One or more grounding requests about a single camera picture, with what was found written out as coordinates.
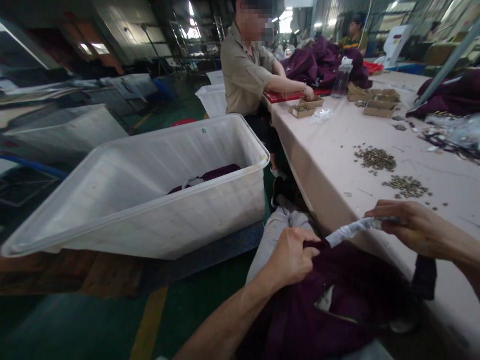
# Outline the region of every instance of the khaki shirt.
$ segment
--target khaki shirt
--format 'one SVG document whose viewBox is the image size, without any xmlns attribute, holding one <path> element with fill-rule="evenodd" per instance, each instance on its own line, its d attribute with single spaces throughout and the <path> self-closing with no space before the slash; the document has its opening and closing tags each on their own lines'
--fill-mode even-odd
<svg viewBox="0 0 480 360">
<path fill-rule="evenodd" d="M 358 37 L 354 40 L 352 39 L 351 36 L 345 36 L 340 42 L 338 43 L 338 46 L 342 50 L 346 49 L 358 49 L 359 51 L 366 50 L 367 46 L 369 44 L 369 37 L 367 34 L 363 35 L 362 38 L 362 33 L 358 34 Z"/>
<path fill-rule="evenodd" d="M 226 112 L 256 114 L 265 87 L 272 79 L 275 56 L 265 46 L 252 46 L 253 57 L 243 45 L 237 24 L 221 44 L 221 68 L 225 80 Z"/>
</svg>

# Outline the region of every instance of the worker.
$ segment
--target worker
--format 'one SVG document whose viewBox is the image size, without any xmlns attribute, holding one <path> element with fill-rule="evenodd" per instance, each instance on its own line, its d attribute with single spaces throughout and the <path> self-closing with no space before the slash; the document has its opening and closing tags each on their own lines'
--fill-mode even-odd
<svg viewBox="0 0 480 360">
<path fill-rule="evenodd" d="M 304 93 L 315 97 L 310 86 L 287 79 L 284 67 L 265 46 L 266 31 L 272 31 L 272 0 L 235 0 L 235 20 L 221 44 L 221 66 L 226 90 L 226 112 L 244 116 L 248 125 L 270 152 L 272 174 L 285 177 L 277 164 L 281 143 L 271 126 L 272 116 L 261 104 L 265 90 Z"/>
<path fill-rule="evenodd" d="M 423 39 L 423 43 L 426 43 L 426 42 L 431 43 L 435 40 L 440 24 L 441 24 L 440 21 L 435 21 L 434 23 L 431 24 L 431 29 Z"/>
<path fill-rule="evenodd" d="M 338 43 L 338 46 L 340 46 L 342 51 L 346 49 L 358 49 L 361 54 L 365 56 L 369 37 L 365 33 L 364 27 L 365 14 L 359 12 L 351 19 L 348 36 L 345 36 Z"/>
<path fill-rule="evenodd" d="M 283 206 L 276 210 L 265 227 L 248 273 L 247 285 L 205 320 L 174 359 L 233 359 L 243 338 L 273 295 L 284 287 L 300 283 L 313 270 L 312 259 L 316 256 L 321 259 L 318 249 L 304 248 L 304 242 L 320 241 L 307 215 L 289 208 L 284 196 L 279 196 L 277 202 Z M 365 216 L 399 217 L 401 225 L 384 221 L 383 231 L 395 235 L 420 255 L 453 262 L 480 296 L 480 243 L 469 234 L 417 202 L 380 200 Z M 410 230 L 420 232 L 425 241 L 420 242 Z M 387 357 L 379 356 L 381 350 L 386 352 L 375 340 L 358 352 L 362 356 L 354 353 L 349 359 L 388 358 L 388 353 Z"/>
</svg>

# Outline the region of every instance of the grey pants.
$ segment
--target grey pants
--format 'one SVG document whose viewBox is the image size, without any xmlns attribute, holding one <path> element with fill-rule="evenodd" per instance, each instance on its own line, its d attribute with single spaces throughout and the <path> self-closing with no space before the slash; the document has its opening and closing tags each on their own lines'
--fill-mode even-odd
<svg viewBox="0 0 480 360">
<path fill-rule="evenodd" d="M 260 246 L 256 252 L 255 258 L 251 263 L 246 283 L 253 280 L 260 270 L 264 268 L 272 256 L 275 247 L 280 239 L 282 231 L 286 228 L 303 228 L 315 232 L 312 225 L 312 218 L 304 212 L 300 212 L 298 207 L 293 205 L 282 195 L 277 198 L 280 206 L 271 215 L 265 226 Z M 350 353 L 348 355 L 336 356 L 330 358 L 341 360 L 393 360 L 388 351 L 382 346 L 378 340 L 374 340 L 363 349 Z"/>
<path fill-rule="evenodd" d="M 300 212 L 299 208 L 293 205 L 282 195 L 279 195 L 278 203 L 280 206 L 271 215 L 266 223 L 263 237 L 261 238 L 260 246 L 256 251 L 255 258 L 251 263 L 246 283 L 253 280 L 260 270 L 264 268 L 272 256 L 274 249 L 277 247 L 280 235 L 286 228 L 303 228 L 314 233 L 312 228 L 313 222 L 309 215 Z"/>
</svg>

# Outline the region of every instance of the plastic water bottle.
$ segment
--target plastic water bottle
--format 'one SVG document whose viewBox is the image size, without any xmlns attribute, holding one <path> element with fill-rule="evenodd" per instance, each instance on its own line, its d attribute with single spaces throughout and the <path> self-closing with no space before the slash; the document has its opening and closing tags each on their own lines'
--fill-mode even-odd
<svg viewBox="0 0 480 360">
<path fill-rule="evenodd" d="M 341 65 L 338 68 L 338 75 L 336 76 L 335 85 L 331 92 L 332 98 L 341 98 L 347 94 L 347 89 L 349 86 L 350 73 L 354 66 L 352 65 L 353 60 L 348 57 L 344 57 L 341 60 Z"/>
</svg>

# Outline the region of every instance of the purple garment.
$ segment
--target purple garment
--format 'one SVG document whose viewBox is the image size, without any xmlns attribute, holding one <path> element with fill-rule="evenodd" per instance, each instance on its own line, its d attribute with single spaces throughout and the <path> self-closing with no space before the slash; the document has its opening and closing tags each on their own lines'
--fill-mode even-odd
<svg viewBox="0 0 480 360">
<path fill-rule="evenodd" d="M 320 78 L 319 89 L 333 89 L 343 57 L 353 59 L 350 81 L 362 89 L 369 89 L 369 69 L 364 66 L 364 57 L 357 49 L 347 49 L 342 55 L 340 47 L 320 37 L 310 48 L 297 49 L 293 55 L 281 61 L 286 77 L 290 80 L 314 84 Z"/>
<path fill-rule="evenodd" d="M 227 165 L 224 167 L 220 167 L 218 169 L 206 172 L 202 177 L 197 177 L 196 179 L 203 179 L 204 182 L 222 177 L 224 175 L 228 175 L 231 173 L 234 173 L 238 170 L 241 170 L 242 168 L 238 165 L 232 164 L 232 165 Z M 191 188 L 191 185 L 187 185 L 185 189 Z M 182 190 L 182 186 L 177 186 L 174 188 L 172 191 L 170 191 L 167 195 L 178 193 L 179 191 Z"/>
<path fill-rule="evenodd" d="M 418 95 L 423 95 L 432 81 L 427 80 L 418 90 Z M 480 113 L 480 70 L 471 71 L 457 82 L 440 85 L 428 102 L 406 116 L 424 119 L 437 111 L 458 116 Z"/>
<path fill-rule="evenodd" d="M 408 314 L 412 303 L 408 284 L 391 265 L 347 242 L 334 249 L 307 246 L 321 251 L 313 259 L 313 271 L 270 300 L 238 349 L 238 359 L 346 355 L 371 343 L 388 321 Z M 315 303 L 332 285 L 327 313 Z"/>
</svg>

